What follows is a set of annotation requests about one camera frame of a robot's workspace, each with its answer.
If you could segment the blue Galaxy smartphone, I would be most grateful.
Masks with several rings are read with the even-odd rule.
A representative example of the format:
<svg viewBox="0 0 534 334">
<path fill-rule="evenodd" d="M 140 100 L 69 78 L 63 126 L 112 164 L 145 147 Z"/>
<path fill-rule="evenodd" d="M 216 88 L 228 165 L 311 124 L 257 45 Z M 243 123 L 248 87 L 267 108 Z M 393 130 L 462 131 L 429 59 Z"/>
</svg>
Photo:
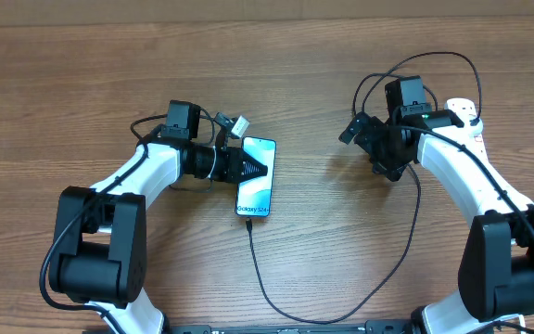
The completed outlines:
<svg viewBox="0 0 534 334">
<path fill-rule="evenodd" d="M 238 185 L 235 213 L 239 216 L 267 217 L 271 212 L 276 142 L 272 139 L 247 136 L 242 149 L 254 160 L 266 165 L 266 176 Z"/>
</svg>

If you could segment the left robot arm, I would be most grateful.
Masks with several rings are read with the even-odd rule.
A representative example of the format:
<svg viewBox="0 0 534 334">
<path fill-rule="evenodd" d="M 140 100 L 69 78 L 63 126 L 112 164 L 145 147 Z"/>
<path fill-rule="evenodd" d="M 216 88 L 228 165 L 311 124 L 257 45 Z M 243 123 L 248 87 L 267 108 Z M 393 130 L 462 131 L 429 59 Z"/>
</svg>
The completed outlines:
<svg viewBox="0 0 534 334">
<path fill-rule="evenodd" d="M 94 311 L 113 333 L 167 333 L 168 317 L 144 290 L 146 212 L 158 195 L 189 174 L 235 184 L 235 212 L 266 217 L 275 143 L 245 134 L 248 121 L 172 100 L 158 125 L 137 137 L 134 155 L 89 187 L 59 196 L 53 243 L 39 274 L 46 303 Z"/>
</svg>

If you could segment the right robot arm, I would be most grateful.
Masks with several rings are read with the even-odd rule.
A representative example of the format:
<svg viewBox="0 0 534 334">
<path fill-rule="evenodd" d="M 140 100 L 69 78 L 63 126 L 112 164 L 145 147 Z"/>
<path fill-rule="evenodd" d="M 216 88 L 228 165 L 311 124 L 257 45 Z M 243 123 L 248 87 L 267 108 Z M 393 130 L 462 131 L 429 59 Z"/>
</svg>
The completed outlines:
<svg viewBox="0 0 534 334">
<path fill-rule="evenodd" d="M 491 333 L 529 329 L 514 320 L 534 315 L 534 202 L 490 164 L 475 103 L 426 102 L 418 76 L 385 86 L 388 118 L 353 111 L 339 139 L 369 156 L 373 171 L 397 181 L 413 163 L 444 186 L 469 225 L 458 289 L 416 309 L 407 333 Z"/>
</svg>

